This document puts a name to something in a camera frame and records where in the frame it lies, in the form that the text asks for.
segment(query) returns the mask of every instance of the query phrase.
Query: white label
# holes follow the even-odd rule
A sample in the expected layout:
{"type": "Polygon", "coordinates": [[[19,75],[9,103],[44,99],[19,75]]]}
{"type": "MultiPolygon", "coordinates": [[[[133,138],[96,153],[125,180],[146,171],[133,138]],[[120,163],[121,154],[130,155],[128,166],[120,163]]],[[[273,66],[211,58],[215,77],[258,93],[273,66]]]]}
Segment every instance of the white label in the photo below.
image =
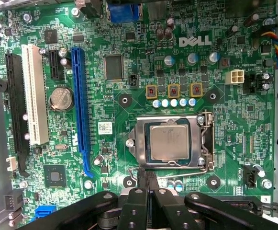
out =
{"type": "Polygon", "coordinates": [[[99,135],[112,134],[112,122],[99,122],[99,135]]]}

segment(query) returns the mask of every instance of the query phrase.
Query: cpu socket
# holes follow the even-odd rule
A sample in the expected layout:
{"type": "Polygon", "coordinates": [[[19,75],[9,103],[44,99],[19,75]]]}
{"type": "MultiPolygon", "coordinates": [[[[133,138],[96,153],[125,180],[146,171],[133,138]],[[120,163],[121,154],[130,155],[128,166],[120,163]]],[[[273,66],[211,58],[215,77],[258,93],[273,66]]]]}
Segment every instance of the cpu socket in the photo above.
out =
{"type": "Polygon", "coordinates": [[[143,116],[128,135],[128,143],[133,143],[128,147],[146,169],[213,169],[213,136],[213,114],[209,112],[143,116]]]}

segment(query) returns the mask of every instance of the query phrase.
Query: blue connector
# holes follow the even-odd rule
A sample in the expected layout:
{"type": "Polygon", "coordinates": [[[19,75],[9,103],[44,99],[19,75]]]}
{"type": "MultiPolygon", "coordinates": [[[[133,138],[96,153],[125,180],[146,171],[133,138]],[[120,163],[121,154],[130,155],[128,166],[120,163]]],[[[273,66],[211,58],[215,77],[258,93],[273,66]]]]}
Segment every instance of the blue connector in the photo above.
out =
{"type": "Polygon", "coordinates": [[[72,69],[74,83],[74,101],[79,152],[83,157],[85,174],[93,178],[90,172],[90,130],[88,111],[88,91],[85,73],[85,52],[79,47],[72,48],[72,69]]]}
{"type": "Polygon", "coordinates": [[[34,213],[34,218],[32,218],[30,222],[33,222],[39,218],[46,217],[56,211],[57,211],[57,207],[54,205],[40,205],[39,207],[36,208],[34,213]]]}
{"type": "Polygon", "coordinates": [[[110,11],[110,21],[112,23],[131,23],[139,20],[138,4],[108,4],[108,8],[110,11]]]}

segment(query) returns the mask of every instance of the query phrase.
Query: green circuit board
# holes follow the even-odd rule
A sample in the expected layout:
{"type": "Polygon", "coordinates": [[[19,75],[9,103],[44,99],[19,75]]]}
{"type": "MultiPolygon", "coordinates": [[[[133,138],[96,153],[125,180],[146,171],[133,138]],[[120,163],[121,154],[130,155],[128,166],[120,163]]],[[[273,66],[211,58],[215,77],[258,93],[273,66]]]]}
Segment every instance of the green circuit board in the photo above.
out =
{"type": "MultiPolygon", "coordinates": [[[[175,175],[172,180],[181,180],[182,196],[190,191],[200,191],[219,196],[258,196],[265,202],[273,200],[273,188],[263,188],[261,178],[257,180],[255,188],[244,186],[242,168],[243,165],[259,164],[266,172],[264,179],[274,180],[274,83],[270,83],[267,91],[244,93],[242,84],[225,84],[225,75],[233,69],[241,69],[245,74],[268,72],[275,76],[273,67],[265,68],[263,65],[265,60],[275,57],[273,47],[268,53],[261,51],[261,47],[270,46],[271,41],[259,38],[260,47],[253,49],[251,36],[253,31],[261,27],[264,19],[275,17],[275,4],[259,7],[256,12],[260,20],[246,28],[243,22],[247,17],[225,17],[225,3],[221,0],[216,1],[216,4],[212,1],[195,1],[194,4],[174,7],[168,2],[167,18],[173,16],[175,19],[174,38],[161,42],[156,39],[155,31],[158,27],[165,27],[166,20],[149,21],[147,6],[144,4],[142,16],[137,22],[118,24],[108,21],[105,6],[103,17],[98,19],[87,19],[83,14],[75,18],[71,14],[74,7],[73,3],[63,3],[0,12],[0,23],[3,25],[3,39],[0,41],[1,78],[6,78],[5,54],[10,52],[21,55],[22,44],[34,44],[46,49],[79,46],[85,51],[86,58],[91,146],[89,161],[94,178],[87,177],[83,171],[83,159],[77,143],[75,109],[55,112],[48,106],[49,97],[56,87],[73,90],[72,70],[64,69],[64,80],[52,80],[48,59],[43,58],[46,89],[44,103],[48,107],[50,141],[41,145],[42,153],[35,153],[35,146],[31,147],[26,160],[29,177],[24,178],[19,174],[11,176],[14,189],[19,188],[21,181],[28,183],[28,187],[23,190],[22,224],[30,222],[39,205],[56,205],[59,209],[102,190],[119,194],[124,188],[124,178],[130,176],[128,170],[133,169],[135,177],[135,169],[138,168],[125,142],[136,124],[136,118],[145,115],[190,115],[204,110],[214,114],[214,171],[178,177],[179,174],[195,170],[155,170],[158,176],[175,175]],[[24,13],[32,16],[30,23],[23,21],[24,13]],[[239,30],[227,38],[225,33],[232,25],[237,25],[239,30]],[[57,31],[58,42],[55,44],[45,43],[44,32],[49,29],[57,31]],[[131,41],[127,39],[127,33],[134,35],[131,41]],[[84,40],[74,42],[74,35],[83,35],[84,40]],[[179,38],[189,35],[201,36],[204,45],[179,47],[179,38]],[[221,57],[214,65],[207,61],[211,52],[217,52],[221,57]],[[199,56],[199,61],[193,66],[187,63],[190,53],[199,56]],[[106,79],[104,65],[104,57],[112,54],[122,55],[123,66],[123,78],[114,81],[106,79]],[[166,56],[173,57],[173,66],[165,65],[166,56]],[[129,85],[131,74],[138,77],[137,88],[129,85]],[[157,92],[157,98],[170,101],[168,85],[179,84],[183,88],[178,100],[189,100],[192,98],[191,83],[202,83],[203,86],[203,96],[195,97],[195,106],[154,108],[154,99],[146,98],[147,85],[155,85],[156,88],[161,85],[165,90],[157,92]],[[215,92],[216,100],[210,100],[211,92],[215,92]],[[120,105],[121,94],[131,96],[129,107],[120,105]],[[107,122],[105,129],[99,122],[107,122]],[[66,144],[67,149],[56,150],[57,144],[66,144]],[[101,166],[93,164],[99,154],[104,156],[101,166],[107,166],[108,173],[101,173],[101,166]],[[44,165],[64,165],[66,186],[46,187],[44,165]],[[221,186],[215,190],[206,185],[212,175],[221,180],[221,186]],[[93,188],[85,188],[87,180],[92,181],[93,188]]],[[[8,100],[8,94],[3,94],[3,99],[8,100]]],[[[15,156],[11,115],[7,105],[4,106],[4,113],[9,154],[15,156]]],[[[158,181],[161,187],[166,187],[167,179],[158,181]]]]}

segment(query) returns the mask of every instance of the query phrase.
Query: motherboard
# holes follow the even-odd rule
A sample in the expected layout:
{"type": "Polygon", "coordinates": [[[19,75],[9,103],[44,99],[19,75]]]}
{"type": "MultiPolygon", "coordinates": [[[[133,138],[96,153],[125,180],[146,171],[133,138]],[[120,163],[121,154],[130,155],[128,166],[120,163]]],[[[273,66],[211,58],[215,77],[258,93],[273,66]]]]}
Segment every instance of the motherboard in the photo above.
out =
{"type": "Polygon", "coordinates": [[[275,50],[261,34],[275,16],[274,2],[225,0],[1,11],[5,200],[23,214],[10,225],[120,194],[141,169],[181,196],[272,202],[275,50]]]}

